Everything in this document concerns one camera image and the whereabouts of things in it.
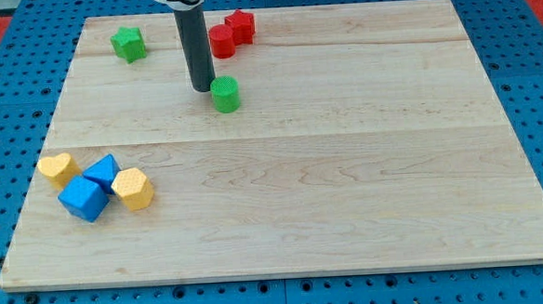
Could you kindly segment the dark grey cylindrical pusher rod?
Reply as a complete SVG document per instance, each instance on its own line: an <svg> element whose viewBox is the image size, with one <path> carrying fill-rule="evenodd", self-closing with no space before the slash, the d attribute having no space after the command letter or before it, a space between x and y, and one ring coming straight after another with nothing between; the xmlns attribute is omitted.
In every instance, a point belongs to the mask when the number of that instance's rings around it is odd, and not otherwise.
<svg viewBox="0 0 543 304"><path fill-rule="evenodd" d="M207 36L203 6L174 12L192 88L208 92L216 74Z"/></svg>

